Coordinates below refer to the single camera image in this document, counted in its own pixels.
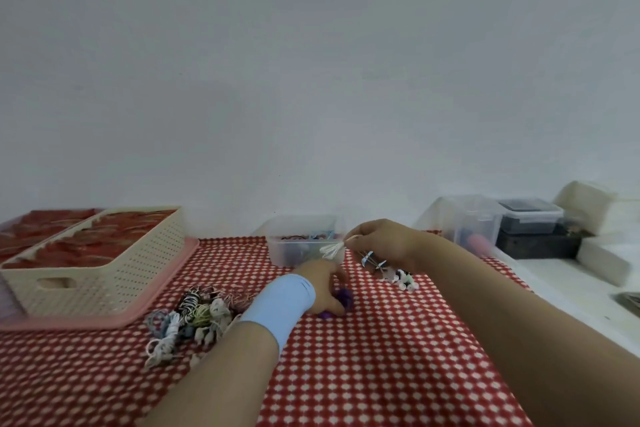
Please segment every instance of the pink tray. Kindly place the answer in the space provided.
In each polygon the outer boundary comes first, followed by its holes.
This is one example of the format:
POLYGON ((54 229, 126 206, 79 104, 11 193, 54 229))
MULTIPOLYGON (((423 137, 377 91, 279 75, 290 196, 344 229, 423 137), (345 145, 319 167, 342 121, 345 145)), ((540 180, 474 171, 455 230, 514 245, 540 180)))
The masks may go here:
POLYGON ((60 329, 117 329, 140 318, 158 294, 167 286, 178 270, 189 260, 200 242, 197 238, 184 240, 182 251, 154 278, 147 288, 127 309, 115 316, 88 316, 78 318, 18 318, 0 322, 2 331, 33 331, 60 329))

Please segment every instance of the white wall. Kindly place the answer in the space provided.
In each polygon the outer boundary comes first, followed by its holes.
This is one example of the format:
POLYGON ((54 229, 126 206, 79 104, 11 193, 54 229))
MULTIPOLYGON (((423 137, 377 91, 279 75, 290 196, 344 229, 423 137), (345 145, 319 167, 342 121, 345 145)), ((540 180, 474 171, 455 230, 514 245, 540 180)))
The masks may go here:
POLYGON ((640 179, 640 0, 0 0, 0 221, 181 203, 411 223, 640 179))

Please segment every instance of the light blue sleeve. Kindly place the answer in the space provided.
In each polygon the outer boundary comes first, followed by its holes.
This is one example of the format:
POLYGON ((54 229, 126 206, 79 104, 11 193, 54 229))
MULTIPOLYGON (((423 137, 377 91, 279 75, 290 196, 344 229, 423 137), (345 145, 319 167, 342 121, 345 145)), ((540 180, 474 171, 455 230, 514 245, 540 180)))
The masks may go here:
POLYGON ((269 330, 280 352, 300 317, 316 301, 316 291, 306 278, 286 274, 276 278, 253 300, 240 321, 251 321, 269 330))

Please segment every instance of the woven plastic basket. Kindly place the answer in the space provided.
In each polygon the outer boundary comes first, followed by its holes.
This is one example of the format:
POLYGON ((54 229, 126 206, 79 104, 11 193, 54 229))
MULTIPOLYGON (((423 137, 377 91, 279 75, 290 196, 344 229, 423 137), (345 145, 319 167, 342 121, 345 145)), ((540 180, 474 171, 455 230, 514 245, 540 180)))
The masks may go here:
MULTIPOLYGON (((109 208, 35 247, 20 253, 32 258, 52 241, 87 229, 102 216, 122 211, 162 211, 177 206, 109 208)), ((95 268, 1 269, 27 314, 44 316, 108 316, 123 312, 184 247, 184 220, 178 208, 110 263, 95 268)))

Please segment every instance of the tablecloth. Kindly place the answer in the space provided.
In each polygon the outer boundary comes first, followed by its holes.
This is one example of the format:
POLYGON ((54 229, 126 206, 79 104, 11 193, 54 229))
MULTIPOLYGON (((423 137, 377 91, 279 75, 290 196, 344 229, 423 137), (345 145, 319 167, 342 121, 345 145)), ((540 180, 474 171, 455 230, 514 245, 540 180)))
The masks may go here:
MULTIPOLYGON (((373 279, 349 254, 345 266, 354 310, 300 320, 269 383, 260 427, 530 425, 429 278, 418 277, 420 289, 409 293, 373 279)), ((203 240, 152 309, 175 306, 195 285, 258 292, 285 272, 269 262, 263 238, 203 240)), ((139 423, 201 351, 183 345, 174 363, 144 371, 149 339, 142 321, 121 330, 0 334, 0 426, 139 423)))

